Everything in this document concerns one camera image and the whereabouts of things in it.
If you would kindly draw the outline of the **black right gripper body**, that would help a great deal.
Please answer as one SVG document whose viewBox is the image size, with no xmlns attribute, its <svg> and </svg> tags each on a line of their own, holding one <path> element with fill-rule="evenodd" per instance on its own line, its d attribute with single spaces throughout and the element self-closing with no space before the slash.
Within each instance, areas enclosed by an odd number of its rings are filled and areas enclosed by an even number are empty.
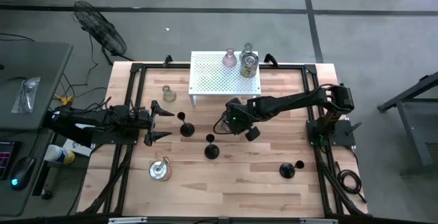
<svg viewBox="0 0 438 224">
<path fill-rule="evenodd" d="M 245 132 L 248 141 L 254 141 L 259 137 L 261 132 L 253 125 L 259 121 L 259 117 L 255 114 L 252 99 L 243 104 L 238 98 L 233 98 L 225 104 L 225 107 L 224 130 L 234 135 Z"/>
</svg>

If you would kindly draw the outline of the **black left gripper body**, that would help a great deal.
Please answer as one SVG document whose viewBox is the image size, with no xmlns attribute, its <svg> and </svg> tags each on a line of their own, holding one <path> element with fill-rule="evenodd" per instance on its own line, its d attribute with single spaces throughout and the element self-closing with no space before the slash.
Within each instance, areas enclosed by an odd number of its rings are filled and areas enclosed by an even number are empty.
<svg viewBox="0 0 438 224">
<path fill-rule="evenodd" d="M 146 129 L 146 135 L 144 137 L 144 144 L 151 146 L 156 139 L 155 129 L 155 115 L 157 111 L 157 101 L 151 102 L 151 107 L 147 110 L 145 107 L 141 107 L 138 110 L 138 122 L 140 123 L 140 129 Z"/>
</svg>

